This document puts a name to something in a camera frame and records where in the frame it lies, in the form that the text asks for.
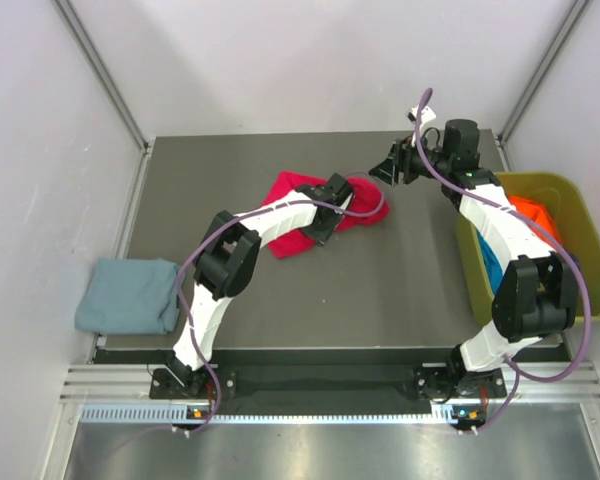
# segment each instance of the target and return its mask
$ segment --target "red cloth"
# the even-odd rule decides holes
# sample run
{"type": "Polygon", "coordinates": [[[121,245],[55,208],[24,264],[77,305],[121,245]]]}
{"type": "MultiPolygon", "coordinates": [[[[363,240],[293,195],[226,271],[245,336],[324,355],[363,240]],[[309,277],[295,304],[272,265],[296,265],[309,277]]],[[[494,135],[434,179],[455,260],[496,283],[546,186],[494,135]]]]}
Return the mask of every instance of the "red cloth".
{"type": "MultiPolygon", "coordinates": [[[[364,213],[370,212],[378,206],[382,196],[378,187],[363,178],[350,178],[348,180],[353,186],[353,201],[349,204],[349,210],[357,213],[364,213]]],[[[291,190],[307,183],[317,186],[324,185],[327,181],[322,178],[300,175],[299,173],[280,172],[280,175],[278,175],[273,187],[271,187],[269,195],[264,199],[262,205],[267,205],[276,200],[280,200],[291,190]]],[[[389,210],[389,205],[387,202],[384,202],[384,205],[378,213],[370,217],[357,218],[345,215],[344,219],[342,219],[336,228],[336,232],[355,227],[356,225],[373,225],[386,217],[389,214],[389,210]]],[[[305,252],[313,247],[315,243],[314,240],[305,236],[301,231],[293,230],[273,242],[270,242],[268,247],[277,258],[284,258],[305,252]]]]}

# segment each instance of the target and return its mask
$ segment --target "yellow bin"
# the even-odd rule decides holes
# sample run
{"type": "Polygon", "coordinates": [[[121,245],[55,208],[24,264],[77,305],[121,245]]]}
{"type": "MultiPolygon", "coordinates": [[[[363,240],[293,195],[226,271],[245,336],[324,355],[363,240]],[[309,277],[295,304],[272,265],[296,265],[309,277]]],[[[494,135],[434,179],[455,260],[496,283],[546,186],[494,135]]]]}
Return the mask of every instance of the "yellow bin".
{"type": "MultiPolygon", "coordinates": [[[[548,172],[497,173],[505,192],[542,203],[553,218],[563,246],[577,258],[589,289],[593,320],[600,320],[600,237],[580,192],[566,178],[548,172]]],[[[493,293],[475,228],[458,215],[456,237],[460,247],[473,315],[480,325],[491,320],[493,293]]],[[[578,302],[576,322],[582,321],[578,302]]]]}

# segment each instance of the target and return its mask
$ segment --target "blue cloth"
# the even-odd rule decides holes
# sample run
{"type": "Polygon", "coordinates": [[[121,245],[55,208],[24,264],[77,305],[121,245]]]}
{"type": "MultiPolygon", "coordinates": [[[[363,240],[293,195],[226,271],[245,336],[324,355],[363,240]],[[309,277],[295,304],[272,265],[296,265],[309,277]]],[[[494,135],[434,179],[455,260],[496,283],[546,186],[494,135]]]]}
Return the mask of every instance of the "blue cloth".
{"type": "Polygon", "coordinates": [[[98,261],[76,310],[78,330],[101,334],[167,334],[178,320],[178,265],[166,260],[98,261]]]}
{"type": "Polygon", "coordinates": [[[484,261],[484,266],[487,269],[487,276],[489,277],[489,283],[491,284],[491,291],[495,293],[500,288],[500,283],[502,282],[502,268],[500,267],[500,263],[496,258],[496,254],[493,253],[491,247],[487,244],[487,242],[482,238],[480,232],[476,230],[476,235],[478,235],[478,242],[480,242],[480,250],[482,251],[482,260],[484,261]]]}

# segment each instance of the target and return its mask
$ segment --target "metal beam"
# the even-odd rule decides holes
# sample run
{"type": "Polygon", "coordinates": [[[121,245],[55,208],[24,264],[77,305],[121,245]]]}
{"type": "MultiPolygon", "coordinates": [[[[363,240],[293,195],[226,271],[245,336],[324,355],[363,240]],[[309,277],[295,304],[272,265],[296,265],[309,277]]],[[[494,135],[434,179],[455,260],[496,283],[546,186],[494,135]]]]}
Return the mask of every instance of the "metal beam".
{"type": "Polygon", "coordinates": [[[574,0],[572,2],[569,11],[558,28],[558,31],[554,35],[549,47],[542,56],[540,64],[533,72],[533,75],[529,79],[529,82],[522,92],[522,95],[516,102],[515,107],[513,107],[513,111],[505,122],[502,132],[498,134],[498,139],[500,140],[501,144],[506,145],[507,141],[511,138],[511,135],[513,135],[513,132],[520,123],[522,116],[529,108],[529,105],[538,93],[540,86],[553,67],[558,55],[560,52],[562,52],[567,40],[569,39],[571,33],[575,30],[576,25],[582,18],[587,6],[589,6],[590,3],[591,0],[574,0]]]}
{"type": "Polygon", "coordinates": [[[80,50],[85,55],[87,62],[91,66],[93,73],[100,82],[100,85],[104,89],[105,93],[111,100],[113,107],[120,115],[120,119],[124,123],[125,127],[129,131],[131,138],[138,145],[138,148],[145,152],[149,147],[149,142],[145,139],[140,127],[136,123],[133,115],[129,111],[127,104],[125,103],[118,87],[116,86],[111,74],[107,70],[100,54],[96,50],[89,34],[87,33],[78,13],[71,4],[70,0],[51,0],[56,6],[56,9],[64,22],[66,23],[69,31],[75,38],[80,50]]]}

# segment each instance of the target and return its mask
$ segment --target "plastic container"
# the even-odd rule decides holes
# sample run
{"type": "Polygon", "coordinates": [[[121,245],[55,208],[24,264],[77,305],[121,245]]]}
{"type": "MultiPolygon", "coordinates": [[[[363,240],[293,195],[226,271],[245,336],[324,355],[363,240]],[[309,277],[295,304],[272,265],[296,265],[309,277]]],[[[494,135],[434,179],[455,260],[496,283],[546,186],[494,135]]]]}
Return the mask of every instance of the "plastic container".
{"type": "MultiPolygon", "coordinates": [[[[566,178],[548,172],[496,175],[507,194],[529,198],[546,206],[560,232],[563,246],[577,258],[589,289],[593,320],[600,321],[600,237],[576,186],[566,178]]],[[[456,222],[456,237],[473,315],[480,325],[486,325],[491,321],[493,292],[476,230],[461,215],[456,222]]],[[[579,301],[576,322],[582,319],[582,302],[579,301]]]]}

